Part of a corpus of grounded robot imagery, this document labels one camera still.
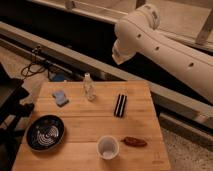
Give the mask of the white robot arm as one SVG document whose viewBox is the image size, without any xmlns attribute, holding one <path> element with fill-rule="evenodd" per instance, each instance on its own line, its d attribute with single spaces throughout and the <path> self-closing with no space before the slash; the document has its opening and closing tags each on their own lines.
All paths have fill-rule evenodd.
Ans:
<svg viewBox="0 0 213 171">
<path fill-rule="evenodd" d="M 159 24 L 160 14 L 153 4 L 119 19 L 113 60 L 120 65 L 140 53 L 213 103 L 213 57 L 160 34 Z"/>
</svg>

